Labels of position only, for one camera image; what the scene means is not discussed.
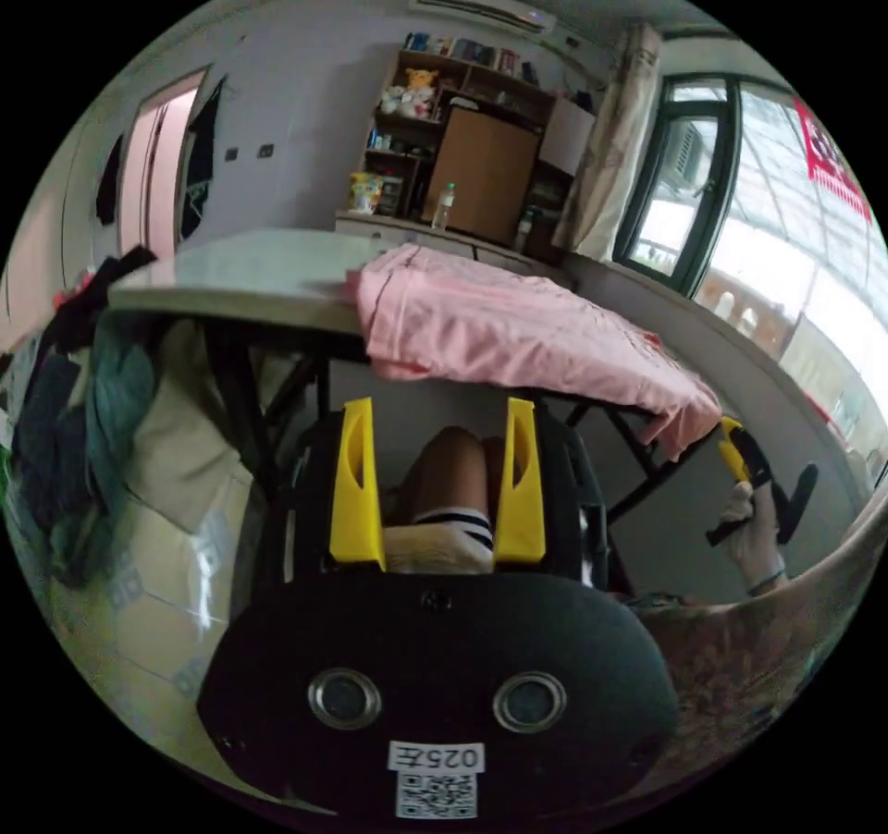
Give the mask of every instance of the window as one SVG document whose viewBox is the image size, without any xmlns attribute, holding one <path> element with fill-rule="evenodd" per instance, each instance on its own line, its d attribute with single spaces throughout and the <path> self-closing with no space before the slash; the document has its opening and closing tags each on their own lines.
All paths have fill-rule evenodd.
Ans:
<svg viewBox="0 0 888 834">
<path fill-rule="evenodd" d="M 615 260 L 765 350 L 877 481 L 888 460 L 888 249 L 877 223 L 809 178 L 792 95 L 732 78 L 663 90 Z M 664 183 L 681 128 L 702 140 L 699 199 Z"/>
</svg>

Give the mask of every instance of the knee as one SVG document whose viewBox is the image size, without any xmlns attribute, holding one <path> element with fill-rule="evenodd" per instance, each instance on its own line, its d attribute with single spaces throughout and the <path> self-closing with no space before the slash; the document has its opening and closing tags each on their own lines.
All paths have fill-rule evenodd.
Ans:
<svg viewBox="0 0 888 834">
<path fill-rule="evenodd" d="M 452 454 L 474 455 L 484 451 L 481 441 L 475 434 L 453 425 L 439 431 L 428 445 L 435 450 L 446 449 Z"/>
</svg>

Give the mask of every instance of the white table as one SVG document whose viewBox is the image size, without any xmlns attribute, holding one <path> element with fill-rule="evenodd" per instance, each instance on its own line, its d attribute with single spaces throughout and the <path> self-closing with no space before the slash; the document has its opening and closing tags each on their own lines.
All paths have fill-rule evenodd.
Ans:
<svg viewBox="0 0 888 834">
<path fill-rule="evenodd" d="M 109 289 L 108 305 L 360 335 L 345 276 L 389 248 L 320 230 L 251 230 L 137 270 Z"/>
<path fill-rule="evenodd" d="M 243 330 L 251 329 L 269 346 L 281 343 L 290 350 L 314 356 L 312 376 L 317 386 L 318 411 L 329 412 L 331 359 L 366 362 L 361 327 L 354 305 L 345 297 L 345 276 L 396 246 L 380 239 L 345 236 L 319 230 L 256 229 L 206 243 L 175 258 L 144 267 L 109 289 L 113 309 L 154 311 L 205 319 L 207 348 L 216 347 L 216 379 L 232 422 L 240 431 L 243 461 L 256 474 L 259 459 L 267 457 L 262 438 L 258 399 L 251 392 L 252 373 L 246 366 Z M 214 329 L 213 322 L 224 321 Z M 232 339 L 240 332 L 240 339 Z M 220 347 L 227 350 L 218 351 Z M 562 397 L 560 394 L 546 396 Z M 679 463 L 655 465 L 648 450 L 634 440 L 634 432 L 620 424 L 627 407 L 597 400 L 573 399 L 576 408 L 568 420 L 577 426 L 591 407 L 602 407 L 623 435 L 644 469 L 647 479 L 610 512 L 614 522 L 668 479 Z M 705 440 L 688 449 L 683 463 Z"/>
</svg>

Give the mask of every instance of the round lens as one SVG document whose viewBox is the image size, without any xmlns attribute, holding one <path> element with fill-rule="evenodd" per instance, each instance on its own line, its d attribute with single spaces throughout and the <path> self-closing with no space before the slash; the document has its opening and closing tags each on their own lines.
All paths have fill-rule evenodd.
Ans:
<svg viewBox="0 0 888 834">
<path fill-rule="evenodd" d="M 363 674 L 343 668 L 324 671 L 312 680 L 308 704 L 322 723 L 337 730 L 368 726 L 382 710 L 376 686 Z"/>
<path fill-rule="evenodd" d="M 343 723 L 360 719 L 367 710 L 364 687 L 348 677 L 334 677 L 328 681 L 321 701 L 327 713 Z"/>
<path fill-rule="evenodd" d="M 555 698 L 551 689 L 543 683 L 519 683 L 506 697 L 506 709 L 516 723 L 538 726 L 551 717 L 555 710 Z"/>
<path fill-rule="evenodd" d="M 551 675 L 533 671 L 511 677 L 499 687 L 493 713 L 512 732 L 542 732 L 554 725 L 566 704 L 564 687 Z"/>
</svg>

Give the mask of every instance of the qr code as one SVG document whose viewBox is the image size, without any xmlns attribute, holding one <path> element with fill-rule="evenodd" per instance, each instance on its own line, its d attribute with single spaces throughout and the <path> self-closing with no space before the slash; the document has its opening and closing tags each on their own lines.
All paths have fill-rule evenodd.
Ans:
<svg viewBox="0 0 888 834">
<path fill-rule="evenodd" d="M 476 818 L 477 776 L 398 774 L 398 818 Z"/>
</svg>

